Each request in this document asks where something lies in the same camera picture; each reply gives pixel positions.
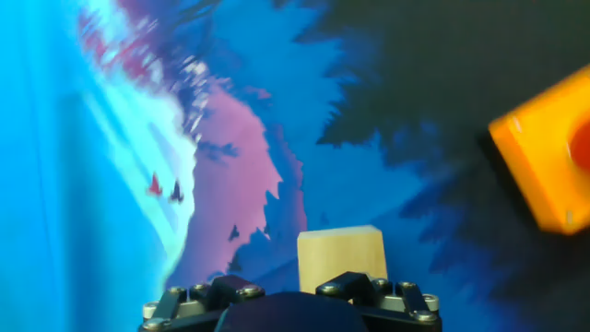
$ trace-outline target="red sailboat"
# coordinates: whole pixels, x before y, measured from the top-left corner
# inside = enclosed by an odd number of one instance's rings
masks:
[[[147,189],[147,194],[160,197],[162,195],[162,187],[159,186],[158,176],[154,172],[151,176],[151,185]]]

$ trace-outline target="red button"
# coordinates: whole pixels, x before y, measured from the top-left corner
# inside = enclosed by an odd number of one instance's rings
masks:
[[[576,166],[590,173],[590,122],[583,124],[573,135],[570,155]]]

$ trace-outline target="printed backdrop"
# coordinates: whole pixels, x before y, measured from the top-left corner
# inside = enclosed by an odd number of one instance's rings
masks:
[[[296,290],[300,231],[365,224],[447,331],[586,330],[590,241],[523,223],[476,136],[590,60],[590,3],[2,7],[13,330],[135,330],[165,286],[226,273]],[[20,296],[39,284],[50,308]]]

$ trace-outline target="dark tree silhouette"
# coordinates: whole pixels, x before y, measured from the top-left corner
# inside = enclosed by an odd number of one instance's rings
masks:
[[[512,271],[493,283],[491,299],[518,303],[540,331],[587,329],[590,238],[531,227],[478,137],[492,119],[590,62],[589,15],[585,1],[339,0],[298,39],[350,30],[374,39],[370,65],[330,74],[357,81],[341,84],[346,98],[318,144],[364,144],[379,133],[386,163],[425,160],[421,174],[433,185],[402,215],[436,215],[422,236],[444,242],[432,270],[471,264],[458,243],[491,253],[477,273]],[[483,288],[482,280],[470,282]]]
[[[239,238],[240,237],[240,232],[238,231],[238,226],[237,225],[233,225],[233,228],[231,229],[231,234],[230,234],[230,238],[228,239],[229,242],[232,242],[233,239]]]

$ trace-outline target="orange object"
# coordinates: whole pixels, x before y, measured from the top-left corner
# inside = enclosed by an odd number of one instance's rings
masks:
[[[489,130],[540,229],[571,235],[590,226],[590,66]]]
[[[570,155],[573,163],[590,173],[590,122],[585,122],[570,141]]]

